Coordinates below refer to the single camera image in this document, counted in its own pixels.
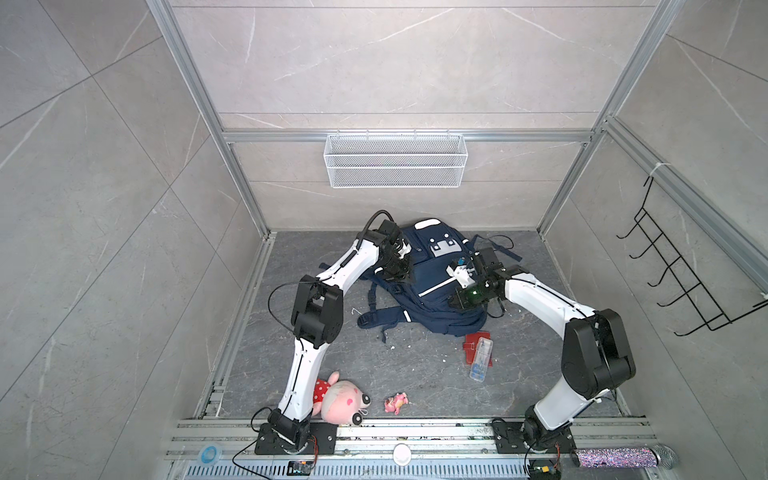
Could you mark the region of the small pink toy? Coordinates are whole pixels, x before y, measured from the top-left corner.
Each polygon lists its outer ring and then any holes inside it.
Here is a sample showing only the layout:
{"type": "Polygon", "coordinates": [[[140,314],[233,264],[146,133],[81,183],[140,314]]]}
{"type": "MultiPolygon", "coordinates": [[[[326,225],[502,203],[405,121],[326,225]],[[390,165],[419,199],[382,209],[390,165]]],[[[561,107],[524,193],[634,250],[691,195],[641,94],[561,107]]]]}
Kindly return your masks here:
{"type": "Polygon", "coordinates": [[[387,397],[384,401],[384,410],[387,413],[399,415],[403,406],[409,403],[405,392],[398,392],[393,396],[387,397]]]}

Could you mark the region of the navy blue student backpack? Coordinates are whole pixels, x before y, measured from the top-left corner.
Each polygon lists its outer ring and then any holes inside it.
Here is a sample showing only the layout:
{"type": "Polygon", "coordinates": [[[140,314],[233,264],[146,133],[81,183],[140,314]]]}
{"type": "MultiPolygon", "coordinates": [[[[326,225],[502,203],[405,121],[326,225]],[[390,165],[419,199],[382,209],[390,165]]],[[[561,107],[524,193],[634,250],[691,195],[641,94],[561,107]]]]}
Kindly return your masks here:
{"type": "Polygon", "coordinates": [[[427,219],[401,230],[410,243],[412,270],[405,282],[386,281],[380,274],[366,271],[362,278],[371,282],[369,311],[357,318],[361,329],[379,327],[381,337],[400,323],[418,323],[433,333],[466,336],[479,332],[488,318],[488,303],[461,311],[448,305],[459,284],[450,279],[446,267],[464,258],[476,270],[475,280],[510,271],[498,259],[499,253],[519,262],[512,250],[484,238],[484,249],[476,247],[479,235],[471,239],[438,219],[427,219]]]}

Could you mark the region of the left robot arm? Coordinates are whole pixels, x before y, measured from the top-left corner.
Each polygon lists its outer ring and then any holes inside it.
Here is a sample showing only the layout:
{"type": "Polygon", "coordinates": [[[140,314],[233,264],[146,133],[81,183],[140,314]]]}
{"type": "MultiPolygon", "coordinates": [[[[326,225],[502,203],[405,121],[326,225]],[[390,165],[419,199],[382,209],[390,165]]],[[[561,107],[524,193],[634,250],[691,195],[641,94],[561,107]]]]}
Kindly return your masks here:
{"type": "Polygon", "coordinates": [[[302,450],[310,435],[312,395],[329,345],[344,323],[344,294],[368,270],[389,281],[409,277],[411,245],[386,210],[376,211],[352,246],[317,276],[296,282],[290,317],[294,354],[285,392],[270,410],[272,432],[291,451],[302,450]]]}

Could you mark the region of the red card box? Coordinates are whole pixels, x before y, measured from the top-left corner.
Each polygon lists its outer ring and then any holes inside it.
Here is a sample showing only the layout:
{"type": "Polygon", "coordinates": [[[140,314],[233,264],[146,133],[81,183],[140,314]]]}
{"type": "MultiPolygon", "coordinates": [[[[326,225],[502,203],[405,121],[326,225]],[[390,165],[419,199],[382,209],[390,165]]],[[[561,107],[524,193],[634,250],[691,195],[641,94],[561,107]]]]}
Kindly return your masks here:
{"type": "Polygon", "coordinates": [[[491,335],[487,331],[479,331],[465,336],[463,350],[465,352],[465,361],[467,365],[471,365],[474,362],[477,345],[481,338],[491,339],[491,335]]]}

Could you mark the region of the pink pig plush toy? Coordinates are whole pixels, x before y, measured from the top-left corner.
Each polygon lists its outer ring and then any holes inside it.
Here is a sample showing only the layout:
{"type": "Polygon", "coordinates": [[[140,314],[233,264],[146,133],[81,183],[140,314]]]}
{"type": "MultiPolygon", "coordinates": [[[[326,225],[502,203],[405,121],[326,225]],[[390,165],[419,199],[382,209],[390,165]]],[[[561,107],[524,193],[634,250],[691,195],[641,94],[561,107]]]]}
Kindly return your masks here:
{"type": "Polygon", "coordinates": [[[338,371],[327,380],[315,382],[312,416],[319,416],[326,423],[360,425],[370,405],[370,396],[351,381],[341,380],[338,371]]]}

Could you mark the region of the blue tape roll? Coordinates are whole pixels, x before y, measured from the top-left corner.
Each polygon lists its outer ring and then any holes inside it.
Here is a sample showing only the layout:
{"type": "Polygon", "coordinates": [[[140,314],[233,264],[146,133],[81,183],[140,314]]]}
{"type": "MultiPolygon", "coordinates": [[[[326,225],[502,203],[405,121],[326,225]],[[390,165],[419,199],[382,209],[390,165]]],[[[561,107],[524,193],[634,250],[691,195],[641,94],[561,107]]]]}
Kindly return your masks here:
{"type": "Polygon", "coordinates": [[[197,455],[197,462],[201,466],[215,466],[222,455],[222,448],[215,443],[208,443],[201,447],[197,455]]]}

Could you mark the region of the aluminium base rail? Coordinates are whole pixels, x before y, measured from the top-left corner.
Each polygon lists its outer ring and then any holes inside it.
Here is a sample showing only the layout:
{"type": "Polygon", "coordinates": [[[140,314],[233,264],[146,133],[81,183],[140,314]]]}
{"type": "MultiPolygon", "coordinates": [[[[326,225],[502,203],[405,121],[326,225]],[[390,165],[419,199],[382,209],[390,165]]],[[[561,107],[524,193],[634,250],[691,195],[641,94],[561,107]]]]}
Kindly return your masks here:
{"type": "Polygon", "coordinates": [[[160,453],[171,479],[559,479],[566,467],[657,473],[677,462],[643,417],[576,419],[533,447],[513,418],[314,422],[296,452],[258,422],[182,420],[160,453]]]}

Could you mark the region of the glitter purple tube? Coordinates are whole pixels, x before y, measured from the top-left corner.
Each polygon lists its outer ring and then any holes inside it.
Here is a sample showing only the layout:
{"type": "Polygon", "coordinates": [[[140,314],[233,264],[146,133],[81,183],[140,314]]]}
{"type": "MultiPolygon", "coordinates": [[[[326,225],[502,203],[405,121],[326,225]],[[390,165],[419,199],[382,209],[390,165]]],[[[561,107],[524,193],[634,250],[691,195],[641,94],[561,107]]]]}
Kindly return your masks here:
{"type": "Polygon", "coordinates": [[[581,448],[571,453],[573,462],[582,468],[670,470],[679,464],[679,456],[663,444],[634,447],[581,448]]]}

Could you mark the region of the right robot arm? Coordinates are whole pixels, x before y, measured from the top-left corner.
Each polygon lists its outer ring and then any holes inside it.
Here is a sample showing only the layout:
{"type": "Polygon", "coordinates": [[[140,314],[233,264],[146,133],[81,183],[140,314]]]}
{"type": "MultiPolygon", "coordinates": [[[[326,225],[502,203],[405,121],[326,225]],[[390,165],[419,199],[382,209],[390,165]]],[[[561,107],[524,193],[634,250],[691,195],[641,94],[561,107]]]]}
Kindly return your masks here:
{"type": "Polygon", "coordinates": [[[562,340],[561,377],[526,410],[521,436],[544,452],[569,431],[573,420],[636,374],[621,316],[578,303],[519,267],[506,267],[491,248],[452,261],[446,268],[459,286],[449,304],[468,310],[506,299],[548,325],[562,340]]]}

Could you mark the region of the white round cap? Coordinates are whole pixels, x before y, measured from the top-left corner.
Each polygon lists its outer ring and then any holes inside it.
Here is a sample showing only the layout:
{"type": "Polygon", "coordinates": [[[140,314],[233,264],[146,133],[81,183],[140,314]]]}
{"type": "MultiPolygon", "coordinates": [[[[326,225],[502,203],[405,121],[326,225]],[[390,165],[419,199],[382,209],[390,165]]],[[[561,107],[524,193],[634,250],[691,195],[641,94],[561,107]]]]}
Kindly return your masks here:
{"type": "Polygon", "coordinates": [[[392,458],[396,465],[407,466],[412,461],[412,451],[407,444],[397,444],[393,449],[392,458]]]}

